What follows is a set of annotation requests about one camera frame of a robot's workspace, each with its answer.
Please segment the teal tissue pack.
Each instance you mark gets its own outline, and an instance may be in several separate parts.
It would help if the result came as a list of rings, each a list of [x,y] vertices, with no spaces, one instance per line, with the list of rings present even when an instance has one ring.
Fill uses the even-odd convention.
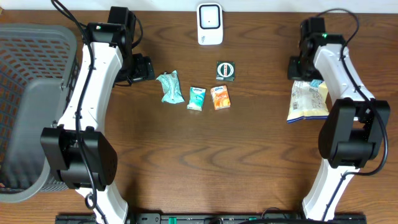
[[[204,88],[190,87],[190,99],[187,105],[188,110],[202,111],[206,90]]]

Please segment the dark green round-logo box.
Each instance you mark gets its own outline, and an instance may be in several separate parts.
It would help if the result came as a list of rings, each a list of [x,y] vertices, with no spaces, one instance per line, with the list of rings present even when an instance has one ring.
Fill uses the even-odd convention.
[[[233,82],[235,79],[236,69],[234,62],[217,62],[216,79],[221,81]]]

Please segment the white barcode scanner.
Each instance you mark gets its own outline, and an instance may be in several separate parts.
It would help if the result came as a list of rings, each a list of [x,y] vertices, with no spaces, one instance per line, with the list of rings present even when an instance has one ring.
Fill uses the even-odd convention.
[[[216,2],[197,6],[197,36],[200,45],[220,45],[223,41],[223,9]]]

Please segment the teal wrapper pack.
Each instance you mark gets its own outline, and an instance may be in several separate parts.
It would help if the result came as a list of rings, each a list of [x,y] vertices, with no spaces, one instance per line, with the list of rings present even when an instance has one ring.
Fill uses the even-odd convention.
[[[156,78],[162,85],[164,96],[162,98],[163,103],[178,104],[183,103],[183,98],[180,82],[178,79],[178,71],[174,70],[171,73],[164,73]]]

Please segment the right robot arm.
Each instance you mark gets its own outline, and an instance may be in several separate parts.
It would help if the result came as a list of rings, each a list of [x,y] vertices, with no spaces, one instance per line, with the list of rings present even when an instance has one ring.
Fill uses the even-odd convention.
[[[321,15],[300,25],[300,53],[291,57],[287,77],[295,81],[322,80],[332,100],[331,111],[318,137],[322,162],[315,182],[302,202],[311,221],[332,221],[335,208],[349,181],[384,146],[388,155],[386,125],[391,112],[364,86],[349,56],[348,41],[326,32]]]

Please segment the orange tissue pack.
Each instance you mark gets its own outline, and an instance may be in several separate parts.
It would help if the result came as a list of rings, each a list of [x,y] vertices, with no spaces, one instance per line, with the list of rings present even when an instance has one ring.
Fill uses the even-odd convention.
[[[231,106],[226,85],[215,86],[210,91],[215,110],[229,108]]]

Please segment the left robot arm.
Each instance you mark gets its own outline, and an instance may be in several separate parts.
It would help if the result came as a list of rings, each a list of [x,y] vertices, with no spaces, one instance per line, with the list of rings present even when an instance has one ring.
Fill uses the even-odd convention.
[[[117,153],[104,135],[109,97],[115,84],[152,80],[149,57],[134,54],[134,31],[141,22],[126,7],[113,6],[107,22],[85,27],[59,1],[53,1],[81,32],[83,61],[72,98],[40,143],[51,174],[76,190],[94,211],[95,223],[130,223],[129,205],[116,186]]]

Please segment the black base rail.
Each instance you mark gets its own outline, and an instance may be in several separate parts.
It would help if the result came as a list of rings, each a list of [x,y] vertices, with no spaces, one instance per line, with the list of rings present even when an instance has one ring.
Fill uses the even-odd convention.
[[[161,215],[158,213],[140,213],[127,216],[125,223],[131,224],[208,224],[208,223],[253,223],[257,220],[265,220],[268,223],[271,220],[280,220],[286,223],[286,220],[305,220],[302,215],[297,213],[269,212],[265,215]],[[333,220],[327,223],[347,223],[347,224],[366,224],[365,215],[340,214],[335,215]],[[89,224],[98,223],[95,215],[57,215],[54,223],[56,224]],[[313,220],[305,220],[302,223],[314,223]]]

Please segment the yellow snack bag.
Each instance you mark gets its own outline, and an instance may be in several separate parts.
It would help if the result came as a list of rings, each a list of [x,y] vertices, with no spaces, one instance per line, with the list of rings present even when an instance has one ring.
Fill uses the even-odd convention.
[[[292,85],[287,123],[303,119],[327,119],[328,88],[323,80],[295,80]]]

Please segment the grey plastic basket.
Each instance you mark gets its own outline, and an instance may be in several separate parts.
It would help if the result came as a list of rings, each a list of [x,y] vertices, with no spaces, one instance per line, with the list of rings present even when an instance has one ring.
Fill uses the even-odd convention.
[[[50,172],[40,136],[72,97],[78,44],[63,26],[1,24],[1,202],[67,189]]]

